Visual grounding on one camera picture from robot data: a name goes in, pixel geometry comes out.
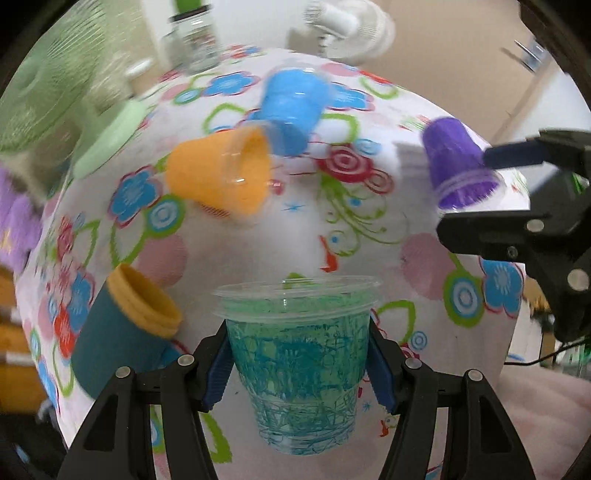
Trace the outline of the orange plastic cup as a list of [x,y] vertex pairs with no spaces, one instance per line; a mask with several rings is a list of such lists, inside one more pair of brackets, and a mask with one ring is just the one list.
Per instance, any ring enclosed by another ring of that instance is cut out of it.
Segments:
[[166,160],[165,181],[183,199],[249,218],[270,195],[271,167],[266,128],[245,124],[178,144]]

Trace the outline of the dark teal cup yellow rim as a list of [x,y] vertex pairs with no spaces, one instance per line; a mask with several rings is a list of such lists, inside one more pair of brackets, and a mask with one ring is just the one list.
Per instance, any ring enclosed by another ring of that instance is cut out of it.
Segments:
[[172,359],[182,313],[159,286],[121,263],[106,278],[78,334],[71,364],[81,389],[96,399],[115,371],[137,373]]

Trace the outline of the glass mason jar mug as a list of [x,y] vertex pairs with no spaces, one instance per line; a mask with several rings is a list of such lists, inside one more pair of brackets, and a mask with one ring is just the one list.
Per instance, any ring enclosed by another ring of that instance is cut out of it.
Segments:
[[171,31],[162,41],[173,69],[192,75],[214,68],[221,62],[209,4],[176,13],[169,18],[169,24]]

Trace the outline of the purple plush toy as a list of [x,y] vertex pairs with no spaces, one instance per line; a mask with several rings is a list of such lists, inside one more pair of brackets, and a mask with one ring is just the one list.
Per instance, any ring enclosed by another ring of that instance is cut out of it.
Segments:
[[39,211],[30,197],[13,185],[9,171],[1,168],[1,265],[16,275],[26,267],[29,254],[42,233]]

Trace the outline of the purple plastic cup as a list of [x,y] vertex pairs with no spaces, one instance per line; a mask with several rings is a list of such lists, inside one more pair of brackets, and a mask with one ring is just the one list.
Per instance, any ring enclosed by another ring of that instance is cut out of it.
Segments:
[[484,165],[483,150],[454,117],[431,121],[422,134],[432,187],[442,210],[460,210],[497,193],[501,177]]

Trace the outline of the green desk fan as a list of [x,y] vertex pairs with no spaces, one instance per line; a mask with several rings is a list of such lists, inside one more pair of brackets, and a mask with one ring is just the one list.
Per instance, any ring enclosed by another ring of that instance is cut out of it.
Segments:
[[96,171],[146,115],[125,73],[150,46],[136,2],[75,2],[32,46],[2,94],[2,157],[30,152],[70,122],[79,131],[74,176]]

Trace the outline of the green jar lid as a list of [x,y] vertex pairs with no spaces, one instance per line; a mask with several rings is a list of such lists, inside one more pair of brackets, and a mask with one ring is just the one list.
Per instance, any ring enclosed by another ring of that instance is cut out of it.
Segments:
[[202,0],[174,0],[177,14],[185,14],[202,7]]

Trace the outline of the white small fan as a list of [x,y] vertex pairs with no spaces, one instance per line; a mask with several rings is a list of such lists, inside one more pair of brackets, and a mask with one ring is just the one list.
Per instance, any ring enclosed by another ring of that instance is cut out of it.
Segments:
[[392,17],[373,1],[311,1],[301,29],[291,29],[287,47],[300,53],[361,66],[385,54],[396,38]]

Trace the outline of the floral tablecloth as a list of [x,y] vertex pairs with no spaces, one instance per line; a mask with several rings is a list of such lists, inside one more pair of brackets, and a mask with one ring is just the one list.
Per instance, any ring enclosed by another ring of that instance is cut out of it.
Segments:
[[[335,100],[303,155],[277,160],[253,219],[181,198],[165,167],[185,141],[255,119],[283,67],[329,77]],[[235,46],[221,65],[163,82],[142,125],[105,165],[66,176],[42,211],[40,241],[16,298],[39,376],[71,442],[92,406],[72,356],[109,273],[126,263],[163,288],[183,321],[166,357],[214,334],[214,290],[242,282],[368,275],[374,319],[407,356],[496,383],[521,307],[521,265],[451,253],[422,135],[445,111],[366,71],[287,50]]]

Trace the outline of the wooden chair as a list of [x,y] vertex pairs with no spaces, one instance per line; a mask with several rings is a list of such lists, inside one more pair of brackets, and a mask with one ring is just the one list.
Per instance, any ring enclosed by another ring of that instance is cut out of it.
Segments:
[[16,310],[12,273],[1,268],[1,412],[35,414],[47,398]]

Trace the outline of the blue plastic cup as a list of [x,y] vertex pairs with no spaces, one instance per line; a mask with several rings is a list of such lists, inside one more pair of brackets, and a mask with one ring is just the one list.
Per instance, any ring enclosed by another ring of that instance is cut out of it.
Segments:
[[283,157],[303,154],[331,101],[332,83],[313,67],[288,66],[271,72],[259,120],[271,125],[273,152]]

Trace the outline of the clear cup teal scribbles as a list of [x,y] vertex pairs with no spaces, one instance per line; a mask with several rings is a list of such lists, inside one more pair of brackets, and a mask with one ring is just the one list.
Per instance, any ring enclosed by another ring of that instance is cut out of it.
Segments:
[[277,451],[317,455],[349,440],[380,285],[291,277],[214,291],[259,435]]

